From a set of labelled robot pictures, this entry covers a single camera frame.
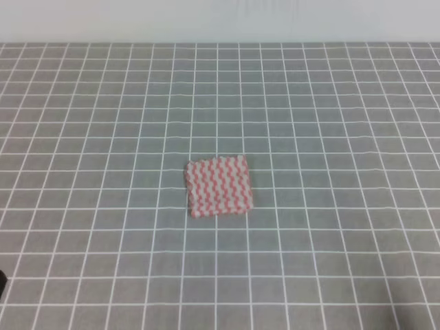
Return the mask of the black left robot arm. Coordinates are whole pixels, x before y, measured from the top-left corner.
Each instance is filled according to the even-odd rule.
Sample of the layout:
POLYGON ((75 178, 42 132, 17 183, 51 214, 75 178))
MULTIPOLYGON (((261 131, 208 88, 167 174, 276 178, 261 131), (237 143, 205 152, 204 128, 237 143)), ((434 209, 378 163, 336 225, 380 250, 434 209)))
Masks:
POLYGON ((8 283, 8 277, 2 270, 0 270, 0 298, 4 293, 7 283, 8 283))

